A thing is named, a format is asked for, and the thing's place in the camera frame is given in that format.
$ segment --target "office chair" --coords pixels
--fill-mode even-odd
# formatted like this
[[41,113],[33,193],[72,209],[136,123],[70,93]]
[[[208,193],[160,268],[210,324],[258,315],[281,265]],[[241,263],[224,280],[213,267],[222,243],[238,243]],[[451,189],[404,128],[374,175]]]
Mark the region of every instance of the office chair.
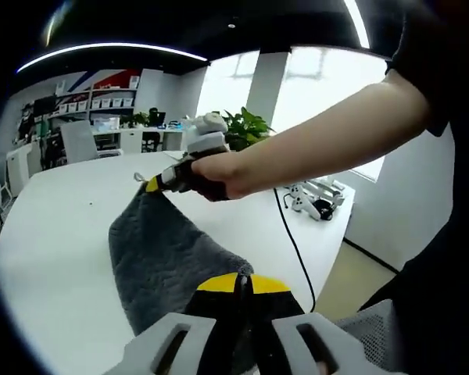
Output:
[[117,150],[99,151],[95,145],[94,134],[88,120],[73,121],[61,126],[66,161],[68,164],[85,162],[109,156],[122,155],[124,152]]
[[159,146],[159,133],[142,132],[142,147],[141,152],[157,152]]

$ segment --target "window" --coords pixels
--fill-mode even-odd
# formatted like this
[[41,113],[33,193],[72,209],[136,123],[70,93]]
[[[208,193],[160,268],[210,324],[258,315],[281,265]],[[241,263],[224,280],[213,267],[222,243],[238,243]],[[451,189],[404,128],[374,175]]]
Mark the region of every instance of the window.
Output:
[[[384,78],[385,61],[325,47],[292,49],[271,127],[284,131],[322,113],[368,84]],[[353,171],[376,181],[384,157]]]
[[196,113],[240,112],[249,97],[259,51],[233,55],[211,63],[206,71]]

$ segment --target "desk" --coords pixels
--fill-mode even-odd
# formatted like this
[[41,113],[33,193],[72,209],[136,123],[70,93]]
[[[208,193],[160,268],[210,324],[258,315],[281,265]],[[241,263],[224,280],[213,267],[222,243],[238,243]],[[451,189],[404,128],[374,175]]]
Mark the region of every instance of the desk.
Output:
[[[173,163],[157,152],[62,166],[35,174],[16,200],[0,236],[0,287],[18,329],[53,373],[96,375],[121,360],[133,334],[113,278],[109,225],[138,189],[134,172],[150,177]],[[285,210],[317,296],[351,213],[354,190],[345,195],[330,222]],[[309,311],[306,278],[272,191],[217,203],[195,192],[167,196],[257,273],[283,280]]]
[[141,127],[135,129],[117,129],[93,131],[96,135],[119,134],[120,148],[125,154],[141,153],[143,133],[158,133],[163,135],[164,150],[180,150],[182,142],[182,129],[159,129],[157,127]]

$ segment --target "white pillar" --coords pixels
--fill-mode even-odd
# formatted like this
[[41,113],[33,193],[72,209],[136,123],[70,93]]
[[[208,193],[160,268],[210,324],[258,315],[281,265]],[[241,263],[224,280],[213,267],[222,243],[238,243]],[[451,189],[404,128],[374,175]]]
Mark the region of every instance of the white pillar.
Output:
[[134,113],[148,113],[159,103],[159,86],[163,72],[161,70],[143,69],[135,94]]
[[261,116],[269,126],[289,56],[289,52],[264,53],[257,59],[246,108]]
[[199,68],[181,76],[176,97],[177,113],[181,118],[196,116],[206,70],[206,67]]

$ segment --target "potted plant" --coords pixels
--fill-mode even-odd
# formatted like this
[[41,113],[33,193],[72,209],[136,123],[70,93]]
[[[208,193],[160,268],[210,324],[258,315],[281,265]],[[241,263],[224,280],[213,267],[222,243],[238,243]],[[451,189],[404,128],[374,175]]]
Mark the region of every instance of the potted plant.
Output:
[[240,113],[223,116],[227,124],[226,142],[232,151],[241,151],[269,137],[272,130],[261,116],[256,116],[242,107]]
[[135,113],[134,115],[121,116],[121,123],[126,123],[129,129],[135,128],[138,124],[147,125],[149,123],[149,115],[144,112]]

